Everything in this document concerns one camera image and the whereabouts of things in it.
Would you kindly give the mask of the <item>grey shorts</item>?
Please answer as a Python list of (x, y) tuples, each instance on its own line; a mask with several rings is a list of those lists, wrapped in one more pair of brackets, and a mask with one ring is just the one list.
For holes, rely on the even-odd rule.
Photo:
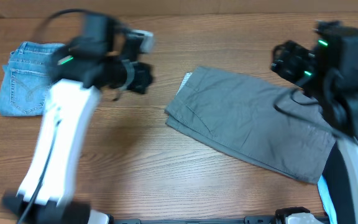
[(211, 67), (188, 73), (168, 104), (167, 125), (236, 159), (316, 184), (335, 140), (279, 113), (281, 86)]

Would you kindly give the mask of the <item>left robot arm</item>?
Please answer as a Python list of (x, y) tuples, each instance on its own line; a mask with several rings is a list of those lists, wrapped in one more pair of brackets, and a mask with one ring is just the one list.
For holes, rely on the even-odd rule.
[(152, 83), (152, 67), (139, 57), (152, 51), (155, 38), (113, 16), (83, 14), (81, 34), (48, 62), (52, 85), (29, 170), (17, 192), (6, 192), (1, 200), (19, 223), (114, 221), (88, 203), (73, 201), (77, 165), (102, 88), (145, 94)]

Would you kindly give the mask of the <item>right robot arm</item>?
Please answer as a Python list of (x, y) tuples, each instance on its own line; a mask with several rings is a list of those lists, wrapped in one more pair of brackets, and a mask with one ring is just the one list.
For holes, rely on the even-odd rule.
[(358, 223), (358, 28), (339, 21), (318, 22), (317, 44), (277, 45), (271, 69), (319, 105), (336, 137), (320, 186), (327, 216), (320, 222)]

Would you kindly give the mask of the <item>folded blue jeans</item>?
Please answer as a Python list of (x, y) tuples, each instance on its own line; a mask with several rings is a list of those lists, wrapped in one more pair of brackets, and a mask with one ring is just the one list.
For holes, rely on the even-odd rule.
[(51, 86), (47, 75), (50, 56), (63, 44), (22, 42), (2, 66), (0, 115), (39, 116)]

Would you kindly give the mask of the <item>black garment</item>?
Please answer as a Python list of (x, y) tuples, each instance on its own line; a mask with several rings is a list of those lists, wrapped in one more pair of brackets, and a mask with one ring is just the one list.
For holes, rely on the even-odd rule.
[(337, 143), (331, 149), (322, 176), (328, 185), (337, 215), (337, 223), (355, 223), (356, 215), (352, 201), (349, 175)]

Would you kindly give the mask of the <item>light blue shirt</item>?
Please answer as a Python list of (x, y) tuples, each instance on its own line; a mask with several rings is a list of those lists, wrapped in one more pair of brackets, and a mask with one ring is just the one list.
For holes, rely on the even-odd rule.
[(319, 178), (317, 186), (324, 211), (329, 218), (330, 224), (337, 224), (337, 215), (334, 208), (334, 204), (329, 193), (327, 182), (323, 176)]

